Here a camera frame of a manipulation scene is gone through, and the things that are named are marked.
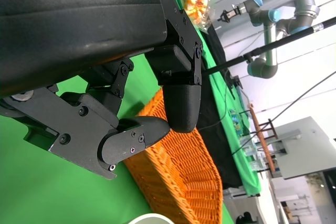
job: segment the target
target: wicker basket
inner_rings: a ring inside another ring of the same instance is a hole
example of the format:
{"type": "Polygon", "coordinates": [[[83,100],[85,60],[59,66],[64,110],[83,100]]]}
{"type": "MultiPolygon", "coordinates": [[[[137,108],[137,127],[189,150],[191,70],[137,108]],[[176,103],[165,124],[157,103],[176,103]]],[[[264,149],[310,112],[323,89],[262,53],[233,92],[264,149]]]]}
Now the wicker basket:
{"type": "MultiPolygon", "coordinates": [[[[162,90],[139,115],[166,119],[162,90]]],[[[222,223],[222,182],[196,129],[171,131],[125,164],[154,212],[175,224],[222,223]]]]}

